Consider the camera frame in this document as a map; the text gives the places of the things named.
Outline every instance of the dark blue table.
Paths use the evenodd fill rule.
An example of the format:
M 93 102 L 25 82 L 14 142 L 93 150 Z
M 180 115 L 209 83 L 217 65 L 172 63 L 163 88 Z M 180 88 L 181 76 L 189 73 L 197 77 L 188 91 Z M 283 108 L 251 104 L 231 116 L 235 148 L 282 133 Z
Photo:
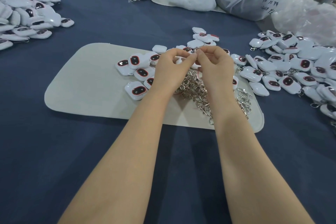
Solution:
M 253 22 L 191 12 L 150 0 L 62 0 L 72 18 L 47 40 L 0 52 L 0 223 L 56 223 L 126 121 L 49 110 L 47 86 L 82 46 L 103 42 L 150 50 L 191 40 L 191 27 L 219 35 L 232 53 L 250 53 Z M 316 223 L 336 223 L 336 140 L 309 100 L 285 91 L 258 97 L 262 147 Z M 145 219 L 230 223 L 214 131 L 164 125 Z

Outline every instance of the left hand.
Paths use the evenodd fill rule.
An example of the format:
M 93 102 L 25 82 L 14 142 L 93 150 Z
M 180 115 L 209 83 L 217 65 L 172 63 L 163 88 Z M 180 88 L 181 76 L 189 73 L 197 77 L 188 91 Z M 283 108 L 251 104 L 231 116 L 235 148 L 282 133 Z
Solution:
M 183 59 L 183 62 L 177 65 L 174 63 L 178 60 L 176 56 L 181 56 L 186 59 Z M 157 90 L 170 98 L 174 91 L 181 86 L 187 71 L 195 63 L 196 59 L 196 53 L 189 54 L 177 48 L 161 54 L 159 62 L 155 67 L 155 78 L 150 90 Z

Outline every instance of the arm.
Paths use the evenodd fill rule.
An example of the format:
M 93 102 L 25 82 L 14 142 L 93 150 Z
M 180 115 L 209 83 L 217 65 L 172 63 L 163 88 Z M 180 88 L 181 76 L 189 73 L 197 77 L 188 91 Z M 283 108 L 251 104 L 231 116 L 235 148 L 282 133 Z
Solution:
M 179 65 L 173 63 L 177 54 L 187 57 Z M 195 60 L 196 55 L 179 49 L 161 55 L 153 86 L 79 189 L 59 224 L 144 222 L 164 113 Z
M 259 144 L 232 91 L 233 61 L 218 47 L 198 52 L 214 118 L 233 223 L 313 224 Z

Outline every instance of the forearm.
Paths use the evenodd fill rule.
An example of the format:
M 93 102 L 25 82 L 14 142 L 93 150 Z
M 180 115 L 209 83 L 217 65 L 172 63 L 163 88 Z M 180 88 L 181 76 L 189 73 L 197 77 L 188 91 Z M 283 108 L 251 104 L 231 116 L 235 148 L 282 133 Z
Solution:
M 233 97 L 213 103 L 225 193 L 233 223 L 313 223 L 260 146 Z
M 59 223 L 143 223 L 168 101 L 148 92 Z

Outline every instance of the hand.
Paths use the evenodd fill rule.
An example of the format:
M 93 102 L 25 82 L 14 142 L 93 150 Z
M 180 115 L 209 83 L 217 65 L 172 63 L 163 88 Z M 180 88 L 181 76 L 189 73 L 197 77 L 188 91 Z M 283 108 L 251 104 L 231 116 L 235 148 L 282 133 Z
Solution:
M 186 59 L 183 59 L 183 62 L 177 65 L 174 63 L 178 60 L 176 56 Z M 159 62 L 155 67 L 155 79 L 150 90 L 153 91 L 152 89 L 155 89 L 170 98 L 174 91 L 181 86 L 187 71 L 195 63 L 196 58 L 196 53 L 189 54 L 177 48 L 161 54 Z
M 234 99 L 233 59 L 219 46 L 202 46 L 196 53 L 197 61 L 202 66 L 199 70 L 202 72 L 209 101 L 212 102 L 216 96 Z

